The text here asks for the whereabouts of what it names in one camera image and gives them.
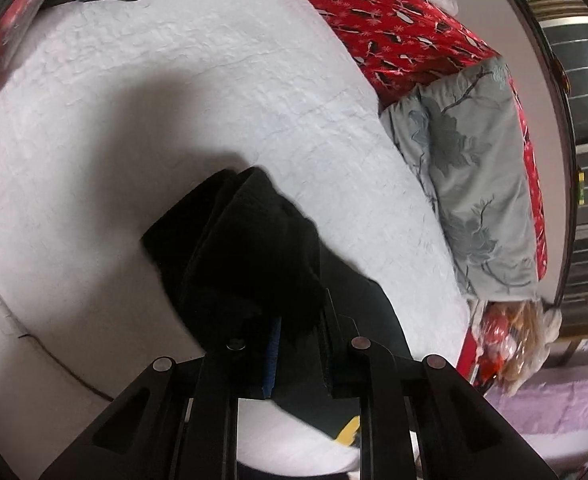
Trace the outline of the black pants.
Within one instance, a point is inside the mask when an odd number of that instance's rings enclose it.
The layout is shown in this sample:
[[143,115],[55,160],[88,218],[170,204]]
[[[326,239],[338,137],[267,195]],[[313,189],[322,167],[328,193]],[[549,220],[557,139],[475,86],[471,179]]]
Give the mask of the black pants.
[[358,415],[359,403],[332,399],[324,385],[322,308],[330,304],[397,356],[411,354],[382,287],[334,254],[258,167],[216,172],[141,243],[199,346],[249,353],[241,366],[245,396],[270,399],[331,439]]

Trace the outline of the bag of plush toys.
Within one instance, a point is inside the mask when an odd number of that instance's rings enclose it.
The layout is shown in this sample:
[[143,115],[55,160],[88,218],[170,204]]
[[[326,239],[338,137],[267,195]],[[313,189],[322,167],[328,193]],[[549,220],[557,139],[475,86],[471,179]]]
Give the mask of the bag of plush toys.
[[476,342],[474,387],[499,386],[514,396],[548,359],[563,315],[539,300],[480,301],[472,309],[470,333]]

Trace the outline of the purple cloth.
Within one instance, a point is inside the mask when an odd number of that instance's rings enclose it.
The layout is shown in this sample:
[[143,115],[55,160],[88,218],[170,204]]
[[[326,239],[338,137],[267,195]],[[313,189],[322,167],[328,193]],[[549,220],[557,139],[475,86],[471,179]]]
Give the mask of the purple cloth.
[[520,434],[588,430],[588,365],[544,368],[513,396],[495,386],[486,400]]

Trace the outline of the grey floral pillow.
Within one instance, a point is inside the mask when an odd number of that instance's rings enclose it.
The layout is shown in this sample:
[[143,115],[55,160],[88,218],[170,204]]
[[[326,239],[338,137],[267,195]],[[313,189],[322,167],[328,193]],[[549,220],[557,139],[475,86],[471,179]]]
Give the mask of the grey floral pillow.
[[435,211],[463,294],[536,298],[524,137],[503,58],[416,86],[381,119]]

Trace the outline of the white quilted bedspread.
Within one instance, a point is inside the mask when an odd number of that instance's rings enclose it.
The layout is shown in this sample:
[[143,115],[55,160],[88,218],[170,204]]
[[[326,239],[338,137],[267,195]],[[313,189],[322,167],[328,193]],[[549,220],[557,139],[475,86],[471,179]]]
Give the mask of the white quilted bedspread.
[[140,240],[260,166],[449,361],[468,311],[379,100],[306,0],[104,0],[42,15],[0,91],[0,452],[35,479],[157,356],[201,354]]

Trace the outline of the red patterned quilt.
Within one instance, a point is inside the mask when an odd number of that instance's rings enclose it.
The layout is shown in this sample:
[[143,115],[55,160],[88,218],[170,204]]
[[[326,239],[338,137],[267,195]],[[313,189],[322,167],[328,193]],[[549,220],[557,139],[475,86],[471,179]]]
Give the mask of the red patterned quilt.
[[345,45],[382,106],[415,86],[498,54],[428,0],[308,0]]

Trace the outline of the dark wooden headboard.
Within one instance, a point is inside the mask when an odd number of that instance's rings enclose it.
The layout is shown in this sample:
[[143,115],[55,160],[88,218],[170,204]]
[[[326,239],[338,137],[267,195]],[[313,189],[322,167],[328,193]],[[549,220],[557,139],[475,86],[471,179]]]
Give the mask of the dark wooden headboard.
[[548,264],[538,294],[558,307],[569,274],[578,210],[574,127],[563,70],[527,0],[506,0],[522,29],[507,57],[525,110],[543,196]]

